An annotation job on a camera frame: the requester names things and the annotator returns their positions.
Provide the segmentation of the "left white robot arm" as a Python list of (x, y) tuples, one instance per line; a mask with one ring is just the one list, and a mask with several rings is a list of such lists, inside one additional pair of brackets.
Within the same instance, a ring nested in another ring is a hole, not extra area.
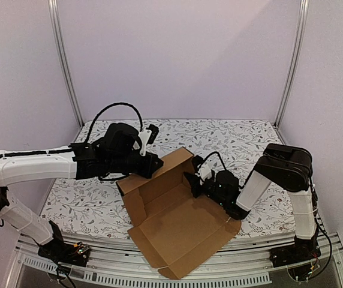
[(64, 260), (69, 249), (59, 227), (22, 204), (8, 186), (56, 178), (106, 181), (114, 173), (119, 174), (119, 179), (130, 174), (150, 179), (163, 166), (159, 156), (146, 150), (158, 133), (155, 125), (137, 130), (125, 123), (113, 123), (103, 137), (92, 143), (84, 141), (40, 151), (0, 151), (0, 219), (30, 236), (55, 260)]

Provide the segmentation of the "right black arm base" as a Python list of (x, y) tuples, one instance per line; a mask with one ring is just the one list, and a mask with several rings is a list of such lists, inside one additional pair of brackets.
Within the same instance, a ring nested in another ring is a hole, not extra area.
[(304, 240), (295, 236), (294, 244), (269, 250), (269, 260), (274, 268), (304, 262), (320, 256), (321, 251), (315, 238)]

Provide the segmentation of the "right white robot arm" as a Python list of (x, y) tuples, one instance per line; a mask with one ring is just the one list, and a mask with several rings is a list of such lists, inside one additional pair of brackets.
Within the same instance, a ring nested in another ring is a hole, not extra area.
[(215, 172), (207, 159), (192, 159), (193, 171), (184, 172), (193, 197), (205, 195), (235, 220), (244, 220), (271, 184), (285, 190), (291, 200), (296, 238), (290, 257), (301, 262), (313, 251), (310, 241), (318, 230), (315, 222), (317, 195), (312, 181), (312, 155), (303, 148), (269, 144), (243, 184), (230, 170)]

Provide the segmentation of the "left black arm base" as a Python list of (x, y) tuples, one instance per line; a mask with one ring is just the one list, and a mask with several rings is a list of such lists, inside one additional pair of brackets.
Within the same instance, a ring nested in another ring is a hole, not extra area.
[(53, 239), (47, 244), (39, 245), (38, 255), (50, 259), (55, 264), (61, 262), (86, 267), (91, 247), (83, 242), (65, 243), (58, 225), (51, 220), (49, 224), (53, 230)]

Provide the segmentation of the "brown cardboard box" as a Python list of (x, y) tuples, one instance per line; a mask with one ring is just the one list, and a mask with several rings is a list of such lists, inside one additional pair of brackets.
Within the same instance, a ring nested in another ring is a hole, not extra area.
[(137, 175), (116, 183), (133, 224), (128, 234), (152, 268), (180, 280), (207, 261), (241, 228), (206, 196), (193, 197), (184, 172), (193, 153), (179, 148), (162, 160), (151, 179)]

